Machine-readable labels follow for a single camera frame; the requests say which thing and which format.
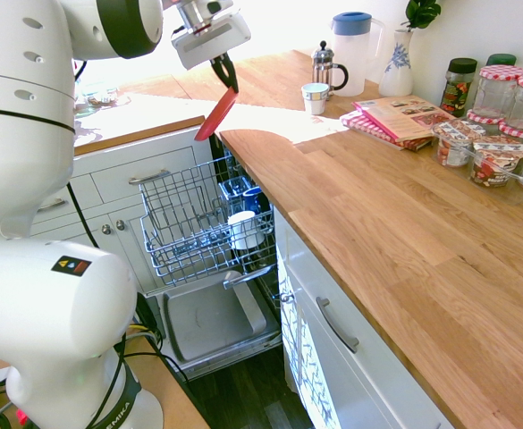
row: green jar lid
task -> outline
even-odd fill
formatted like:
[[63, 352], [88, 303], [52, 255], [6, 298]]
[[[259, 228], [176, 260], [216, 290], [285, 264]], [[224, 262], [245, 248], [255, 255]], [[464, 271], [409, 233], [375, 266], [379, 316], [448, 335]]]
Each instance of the green jar lid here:
[[468, 74], [476, 71], [477, 61], [472, 58], [454, 58], [450, 61], [448, 72]]
[[485, 65], [494, 65], [494, 64], [505, 64], [505, 65], [515, 65], [517, 58], [512, 54], [492, 54], [487, 59]]

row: green plant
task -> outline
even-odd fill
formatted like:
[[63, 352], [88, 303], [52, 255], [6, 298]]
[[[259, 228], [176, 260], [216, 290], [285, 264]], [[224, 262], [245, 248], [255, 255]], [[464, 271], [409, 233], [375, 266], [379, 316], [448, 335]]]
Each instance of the green plant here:
[[410, 0], [406, 6], [406, 17], [408, 21], [408, 31], [412, 29], [425, 29], [430, 22], [436, 19], [442, 8], [436, 4], [436, 0]]

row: french press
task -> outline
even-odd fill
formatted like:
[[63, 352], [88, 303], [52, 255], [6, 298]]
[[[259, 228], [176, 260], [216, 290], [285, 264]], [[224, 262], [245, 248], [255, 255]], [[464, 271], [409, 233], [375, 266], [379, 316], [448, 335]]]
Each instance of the french press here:
[[[344, 88], [349, 81], [349, 71], [344, 65], [333, 63], [333, 57], [333, 50], [326, 47], [324, 40], [321, 42], [321, 48], [313, 53], [313, 82], [326, 83], [329, 86], [329, 95], [331, 91]], [[340, 69], [344, 73], [342, 84], [336, 87], [331, 84], [333, 69]]]

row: white vase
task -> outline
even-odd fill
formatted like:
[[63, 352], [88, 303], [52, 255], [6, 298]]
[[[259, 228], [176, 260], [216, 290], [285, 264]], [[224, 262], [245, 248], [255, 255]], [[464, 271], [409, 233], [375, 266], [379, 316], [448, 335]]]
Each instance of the white vase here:
[[378, 92], [383, 97], [409, 96], [414, 88], [410, 67], [409, 46], [412, 31], [397, 29], [394, 31], [394, 52], [384, 70]]

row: white cabinet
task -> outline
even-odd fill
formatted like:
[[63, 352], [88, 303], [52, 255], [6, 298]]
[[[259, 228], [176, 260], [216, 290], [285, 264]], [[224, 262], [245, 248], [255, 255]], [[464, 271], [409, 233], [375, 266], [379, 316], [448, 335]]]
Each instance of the white cabinet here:
[[[452, 429], [400, 360], [277, 212], [275, 232], [278, 255], [283, 259], [279, 265], [280, 291], [286, 301], [282, 303], [283, 343], [294, 366], [293, 373], [296, 368], [302, 368], [307, 359], [316, 358], [319, 362], [313, 366], [321, 368], [324, 379], [318, 386], [328, 390], [334, 413], [318, 414], [338, 416], [342, 428]], [[303, 342], [304, 337], [313, 341], [314, 348]], [[323, 409], [319, 404], [324, 402], [322, 395], [303, 397], [307, 378], [299, 372], [295, 383], [313, 423], [319, 427], [337, 427], [333, 419], [330, 424], [324, 424], [320, 417], [313, 418], [315, 411], [311, 415], [311, 408]]]
[[[188, 128], [74, 160], [71, 185], [98, 246], [130, 264], [142, 292], [164, 287], [164, 283], [144, 247], [140, 217], [146, 211], [139, 187], [131, 181], [211, 161], [209, 142], [194, 140], [197, 131], [198, 127]], [[91, 245], [66, 188], [45, 200], [31, 235]]]

